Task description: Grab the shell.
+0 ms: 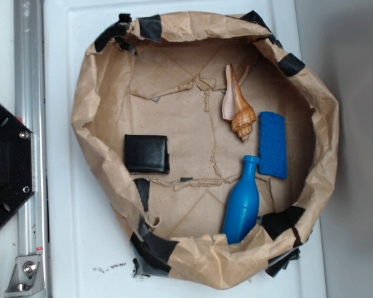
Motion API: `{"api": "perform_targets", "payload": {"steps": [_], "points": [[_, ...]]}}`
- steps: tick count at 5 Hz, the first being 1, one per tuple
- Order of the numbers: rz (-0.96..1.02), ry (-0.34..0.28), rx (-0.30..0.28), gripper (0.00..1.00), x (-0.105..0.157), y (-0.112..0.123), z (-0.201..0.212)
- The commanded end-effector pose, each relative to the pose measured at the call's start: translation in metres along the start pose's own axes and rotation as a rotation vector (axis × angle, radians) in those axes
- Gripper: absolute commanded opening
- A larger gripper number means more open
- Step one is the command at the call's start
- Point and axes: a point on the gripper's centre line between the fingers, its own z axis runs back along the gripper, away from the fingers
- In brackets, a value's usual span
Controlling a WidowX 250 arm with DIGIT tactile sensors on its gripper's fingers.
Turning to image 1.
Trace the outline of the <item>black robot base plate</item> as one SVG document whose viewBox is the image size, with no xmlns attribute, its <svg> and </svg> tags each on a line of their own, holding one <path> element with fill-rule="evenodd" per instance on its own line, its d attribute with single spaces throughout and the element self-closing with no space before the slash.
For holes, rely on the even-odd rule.
<svg viewBox="0 0 373 298">
<path fill-rule="evenodd" d="M 34 193 L 33 137 L 0 104 L 0 230 Z"/>
</svg>

